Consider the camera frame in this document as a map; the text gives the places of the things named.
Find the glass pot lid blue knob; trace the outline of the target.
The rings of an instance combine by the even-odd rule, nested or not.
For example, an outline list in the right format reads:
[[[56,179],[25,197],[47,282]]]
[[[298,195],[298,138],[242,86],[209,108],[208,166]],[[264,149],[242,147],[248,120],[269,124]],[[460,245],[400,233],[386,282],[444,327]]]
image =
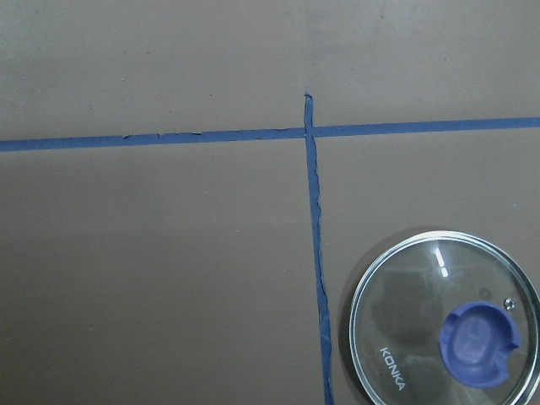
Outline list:
[[[348,344],[374,404],[527,404],[539,384],[539,296],[498,246],[421,233],[366,269]]]

